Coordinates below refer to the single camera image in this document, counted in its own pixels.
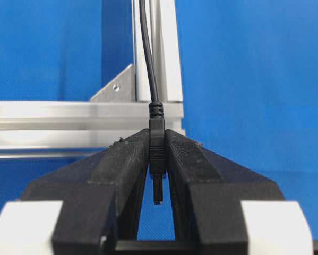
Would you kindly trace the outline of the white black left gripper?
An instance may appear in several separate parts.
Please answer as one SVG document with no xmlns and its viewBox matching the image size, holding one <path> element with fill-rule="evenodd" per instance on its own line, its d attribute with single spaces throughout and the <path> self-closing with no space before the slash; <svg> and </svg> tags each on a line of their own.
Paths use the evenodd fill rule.
<svg viewBox="0 0 318 255">
<path fill-rule="evenodd" d="M 0 213 L 0 254 L 318 254 L 299 204 L 283 201 L 276 182 L 173 130 L 165 136 L 182 242 L 135 240 L 149 162 L 143 129 L 30 182 Z"/>
</svg>

